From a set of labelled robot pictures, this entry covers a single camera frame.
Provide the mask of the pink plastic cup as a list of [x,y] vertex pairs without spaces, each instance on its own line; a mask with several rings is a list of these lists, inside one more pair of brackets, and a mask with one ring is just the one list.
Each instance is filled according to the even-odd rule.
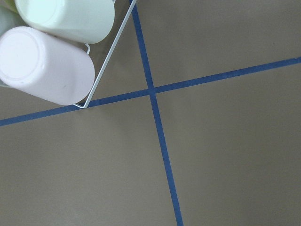
[[30,27],[16,27],[0,38],[0,79],[35,97],[72,105],[84,99],[95,80],[84,50]]

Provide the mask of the pale green plastic cup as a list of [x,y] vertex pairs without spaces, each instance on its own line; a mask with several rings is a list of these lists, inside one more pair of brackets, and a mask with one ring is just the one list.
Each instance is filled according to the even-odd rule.
[[113,0],[16,0],[21,18],[32,28],[76,42],[96,44],[115,20]]

